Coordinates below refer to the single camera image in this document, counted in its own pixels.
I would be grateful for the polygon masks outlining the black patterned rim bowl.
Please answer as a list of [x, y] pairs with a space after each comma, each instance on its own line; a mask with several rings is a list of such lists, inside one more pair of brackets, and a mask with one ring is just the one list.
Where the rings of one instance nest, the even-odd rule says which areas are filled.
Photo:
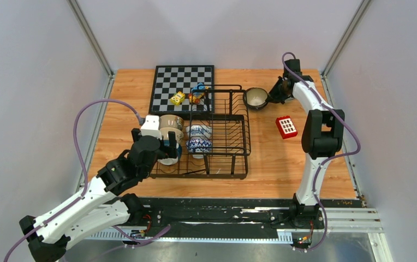
[[243, 101], [246, 105], [267, 104], [268, 93], [259, 87], [249, 88], [243, 95]]

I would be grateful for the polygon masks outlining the white grid pattern bowl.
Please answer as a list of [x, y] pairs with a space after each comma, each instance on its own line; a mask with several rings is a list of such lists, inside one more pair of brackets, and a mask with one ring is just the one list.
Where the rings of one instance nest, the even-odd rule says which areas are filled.
[[287, 102], [294, 100], [294, 96], [293, 95], [289, 95], [286, 99]]

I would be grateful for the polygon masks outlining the teal glazed large bowl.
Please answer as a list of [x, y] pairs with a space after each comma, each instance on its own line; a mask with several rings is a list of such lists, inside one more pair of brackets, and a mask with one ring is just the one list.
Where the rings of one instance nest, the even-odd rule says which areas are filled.
[[261, 104], [261, 105], [247, 105], [247, 107], [252, 111], [260, 111], [264, 109], [267, 106], [267, 104]]

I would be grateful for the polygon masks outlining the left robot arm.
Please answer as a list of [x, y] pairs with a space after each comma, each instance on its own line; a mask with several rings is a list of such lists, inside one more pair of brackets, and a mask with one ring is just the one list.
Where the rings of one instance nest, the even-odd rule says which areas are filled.
[[100, 169], [83, 191], [42, 216], [21, 219], [33, 259], [58, 261], [79, 241], [105, 228], [139, 225], [148, 216], [145, 208], [135, 194], [124, 191], [148, 178], [159, 160], [178, 156], [176, 135], [168, 135], [164, 139], [161, 133], [145, 135], [134, 128], [131, 148]]

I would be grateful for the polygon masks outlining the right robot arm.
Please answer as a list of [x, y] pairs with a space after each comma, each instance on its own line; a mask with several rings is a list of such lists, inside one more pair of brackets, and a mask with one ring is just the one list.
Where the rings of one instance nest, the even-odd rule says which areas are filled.
[[301, 138], [305, 168], [287, 218], [292, 227], [302, 228], [319, 218], [324, 176], [331, 158], [342, 148], [344, 112], [327, 103], [309, 76], [304, 82], [278, 78], [269, 92], [269, 101], [284, 103], [290, 98], [299, 101], [307, 114]]

